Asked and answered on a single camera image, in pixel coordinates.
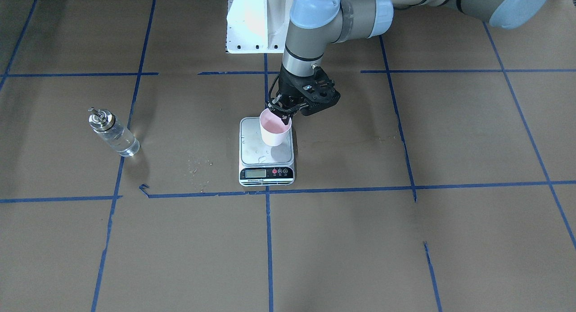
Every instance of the scale platform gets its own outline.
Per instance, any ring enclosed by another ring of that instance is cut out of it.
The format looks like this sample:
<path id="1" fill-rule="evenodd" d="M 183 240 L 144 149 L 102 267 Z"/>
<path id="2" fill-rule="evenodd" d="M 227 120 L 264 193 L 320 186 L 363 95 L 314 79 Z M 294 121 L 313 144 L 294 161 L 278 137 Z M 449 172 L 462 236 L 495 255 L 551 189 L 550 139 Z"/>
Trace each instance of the scale platform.
<path id="1" fill-rule="evenodd" d="M 290 185 L 296 178 L 292 129 L 278 146 L 262 141 L 260 119 L 240 121 L 238 181 L 241 185 Z"/>

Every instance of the cup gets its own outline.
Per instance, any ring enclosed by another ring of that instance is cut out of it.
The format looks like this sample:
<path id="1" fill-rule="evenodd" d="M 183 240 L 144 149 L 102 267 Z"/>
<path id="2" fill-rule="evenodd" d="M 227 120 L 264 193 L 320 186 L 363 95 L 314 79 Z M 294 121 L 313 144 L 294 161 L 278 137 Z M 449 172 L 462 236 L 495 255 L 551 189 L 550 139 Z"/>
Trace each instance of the cup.
<path id="1" fill-rule="evenodd" d="M 274 115 L 270 109 L 265 109 L 260 114 L 260 132 L 262 141 L 269 146 L 278 146 L 284 142 L 290 129 L 292 119 L 288 119 L 288 125 L 284 125 L 282 119 Z"/>

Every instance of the light blue cap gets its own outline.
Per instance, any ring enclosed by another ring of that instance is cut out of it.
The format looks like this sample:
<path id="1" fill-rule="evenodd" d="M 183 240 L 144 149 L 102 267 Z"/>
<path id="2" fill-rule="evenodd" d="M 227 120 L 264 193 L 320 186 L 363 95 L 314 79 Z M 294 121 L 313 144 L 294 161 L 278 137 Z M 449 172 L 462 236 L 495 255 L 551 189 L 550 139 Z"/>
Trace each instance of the light blue cap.
<path id="1" fill-rule="evenodd" d="M 385 33 L 392 24 L 394 6 L 392 0 L 376 0 L 376 18 L 370 37 Z"/>
<path id="2" fill-rule="evenodd" d="M 490 25 L 505 29 L 516 28 L 535 15 L 546 0 L 504 0 L 492 17 Z"/>
<path id="3" fill-rule="evenodd" d="M 294 0 L 290 20 L 300 28 L 318 28 L 331 22 L 340 10 L 340 0 Z"/>

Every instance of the transparent bottle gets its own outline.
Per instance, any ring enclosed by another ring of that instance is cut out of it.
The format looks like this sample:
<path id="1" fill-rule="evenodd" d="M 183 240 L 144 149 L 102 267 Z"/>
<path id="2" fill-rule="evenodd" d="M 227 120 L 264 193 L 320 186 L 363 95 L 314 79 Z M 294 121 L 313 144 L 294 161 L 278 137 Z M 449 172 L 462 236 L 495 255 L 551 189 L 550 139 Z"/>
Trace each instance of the transparent bottle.
<path id="1" fill-rule="evenodd" d="M 94 107 L 90 107 L 88 111 L 92 113 L 88 117 L 88 123 L 94 132 L 120 156 L 131 157 L 140 150 L 140 142 L 113 113 L 107 109 L 95 109 Z"/>

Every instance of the scale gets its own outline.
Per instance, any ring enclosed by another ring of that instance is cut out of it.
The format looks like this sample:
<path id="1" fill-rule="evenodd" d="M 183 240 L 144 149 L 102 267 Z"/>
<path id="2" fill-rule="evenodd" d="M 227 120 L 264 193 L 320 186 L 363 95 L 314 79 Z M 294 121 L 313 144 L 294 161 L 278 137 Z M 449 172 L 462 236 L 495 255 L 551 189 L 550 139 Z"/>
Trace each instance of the scale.
<path id="1" fill-rule="evenodd" d="M 278 146 L 262 141 L 260 118 L 240 121 L 238 181 L 241 185 L 290 185 L 296 178 L 292 129 Z"/>

